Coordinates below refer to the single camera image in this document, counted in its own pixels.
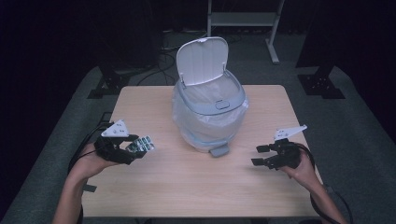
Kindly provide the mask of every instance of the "human hand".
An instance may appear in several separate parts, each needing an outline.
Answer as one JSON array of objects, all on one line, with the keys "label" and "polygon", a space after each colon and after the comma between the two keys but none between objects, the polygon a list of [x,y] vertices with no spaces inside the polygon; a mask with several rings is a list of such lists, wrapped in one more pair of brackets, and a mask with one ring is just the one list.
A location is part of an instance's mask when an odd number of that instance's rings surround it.
[{"label": "human hand", "polygon": [[300,165],[293,169],[289,166],[280,167],[279,170],[285,172],[289,178],[295,179],[300,185],[308,189],[309,191],[315,189],[317,186],[321,186],[320,181],[315,173],[314,167],[312,166],[311,160],[305,151],[300,150]]},{"label": "human hand", "polygon": [[87,144],[80,153],[80,156],[85,154],[86,155],[82,156],[81,158],[79,158],[79,160],[77,160],[67,178],[73,178],[77,181],[87,180],[94,175],[98,175],[105,168],[119,164],[114,161],[104,160],[103,158],[99,157],[94,151],[94,144]]}]

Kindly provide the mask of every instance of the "metal stand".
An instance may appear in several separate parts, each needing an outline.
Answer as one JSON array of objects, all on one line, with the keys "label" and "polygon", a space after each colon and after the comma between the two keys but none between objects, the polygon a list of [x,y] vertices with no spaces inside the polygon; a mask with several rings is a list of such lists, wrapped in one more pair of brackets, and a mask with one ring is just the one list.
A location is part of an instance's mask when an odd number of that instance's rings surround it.
[{"label": "metal stand", "polygon": [[129,78],[117,74],[110,65],[99,65],[102,72],[96,89],[91,90],[88,99],[101,99],[104,95],[119,95],[123,87],[128,85]]},{"label": "metal stand", "polygon": [[320,66],[314,75],[298,75],[307,95],[321,95],[323,99],[345,99],[344,94],[334,87],[329,79],[333,64]]},{"label": "metal stand", "polygon": [[207,36],[212,35],[212,26],[271,26],[271,36],[265,42],[272,62],[279,64],[273,44],[284,3],[285,0],[279,0],[277,12],[212,12],[212,0],[208,0]]}]

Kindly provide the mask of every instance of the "open lid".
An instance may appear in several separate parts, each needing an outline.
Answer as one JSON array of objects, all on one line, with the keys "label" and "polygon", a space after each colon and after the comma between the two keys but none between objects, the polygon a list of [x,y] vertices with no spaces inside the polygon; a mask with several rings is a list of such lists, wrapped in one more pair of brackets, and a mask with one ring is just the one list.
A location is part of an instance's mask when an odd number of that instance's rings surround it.
[{"label": "open lid", "polygon": [[227,65],[228,45],[221,37],[207,37],[184,44],[177,52],[177,71],[185,86],[221,77]]}]

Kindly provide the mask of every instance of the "black cable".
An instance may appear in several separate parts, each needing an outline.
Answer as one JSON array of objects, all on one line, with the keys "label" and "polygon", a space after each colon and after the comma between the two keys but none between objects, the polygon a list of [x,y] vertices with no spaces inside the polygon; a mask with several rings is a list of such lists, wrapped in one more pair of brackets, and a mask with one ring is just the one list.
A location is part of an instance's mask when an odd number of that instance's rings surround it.
[{"label": "black cable", "polygon": [[164,73],[164,75],[165,75],[165,81],[167,81],[166,77],[170,77],[170,78],[172,78],[173,80],[175,80],[173,77],[167,75],[167,74],[164,72],[164,71],[166,71],[167,69],[171,68],[171,67],[175,64],[175,58],[174,58],[172,55],[170,55],[170,54],[163,53],[163,55],[165,55],[165,57],[166,57],[166,56],[167,56],[167,57],[170,57],[170,58],[172,59],[172,62],[171,62],[167,67],[165,67],[164,69],[161,69],[160,66],[158,65],[159,71],[155,71],[155,72],[152,72],[152,73],[146,75],[145,77],[143,77],[142,79],[140,79],[140,80],[137,82],[136,86],[139,86],[139,85],[140,85],[144,80],[146,80],[148,77],[151,77],[151,76],[153,76],[153,75],[156,75],[156,74],[158,74],[158,73],[160,73],[160,72]]},{"label": "black cable", "polygon": [[120,77],[133,77],[133,76],[140,75],[140,74],[142,74],[142,73],[145,73],[145,72],[147,72],[147,71],[153,69],[154,66],[155,66],[155,65],[149,65],[149,66],[147,66],[147,67],[145,67],[145,68],[134,68],[134,70],[137,70],[137,71],[128,72],[128,73],[124,73],[124,74],[119,74],[119,73],[117,73],[117,75],[119,75]]},{"label": "black cable", "polygon": [[85,153],[85,154],[83,154],[83,155],[81,155],[81,156],[79,156],[79,157],[77,158],[77,161],[78,161],[79,159],[81,159],[82,157],[85,157],[86,155],[89,155],[89,154],[91,154],[91,153],[93,153],[93,152],[95,152],[95,151],[96,151],[96,149],[93,150],[93,151],[87,152],[87,153]]},{"label": "black cable", "polygon": [[[299,143],[295,143],[299,149],[302,149],[303,151],[306,152],[306,154],[308,154],[308,158],[311,161],[312,166],[314,167],[314,170],[316,169],[316,165],[315,165],[315,160],[314,160],[314,156],[312,155],[311,151],[304,146],[303,144],[299,144]],[[350,211],[350,208],[347,204],[347,201],[341,197],[341,195],[338,192],[334,192],[344,203],[344,205],[346,206],[346,210],[348,211],[349,214],[349,220],[350,220],[350,224],[353,224],[353,216],[352,216],[352,212]],[[318,213],[318,215],[320,215],[321,217],[323,217],[324,219],[326,219],[327,221],[329,221],[332,224],[339,224],[339,222],[337,222],[336,220],[332,219],[331,217],[327,216],[326,214],[324,214],[319,208],[318,205],[316,204],[316,202],[314,201],[314,199],[312,198],[312,195],[309,195],[310,200],[311,200],[311,204],[312,207],[314,208],[314,210]]]},{"label": "black cable", "polygon": [[160,68],[160,66],[158,66],[158,68],[160,69],[160,72],[162,72],[162,73],[163,73],[163,77],[165,78],[165,83],[166,83],[166,86],[169,86],[169,83],[168,83],[168,77],[170,77],[170,78],[172,79],[172,86],[173,86],[173,85],[175,85],[175,78],[174,78],[174,77],[171,77],[171,76],[169,76],[168,74],[166,74],[166,73],[165,73],[165,71],[163,71],[163,70]]},{"label": "black cable", "polygon": [[76,164],[76,162],[81,158],[79,156],[79,154],[81,153],[81,151],[84,149],[85,145],[87,145],[88,141],[91,139],[91,137],[93,136],[93,134],[100,130],[102,127],[108,127],[110,123],[102,123],[99,124],[98,126],[96,126],[96,128],[94,128],[89,134],[87,134],[84,139],[81,141],[81,143],[78,146],[77,151],[75,152],[75,154],[73,155],[72,159],[69,162],[69,166],[67,168],[67,173],[69,174],[70,171],[72,170],[73,166]]}]

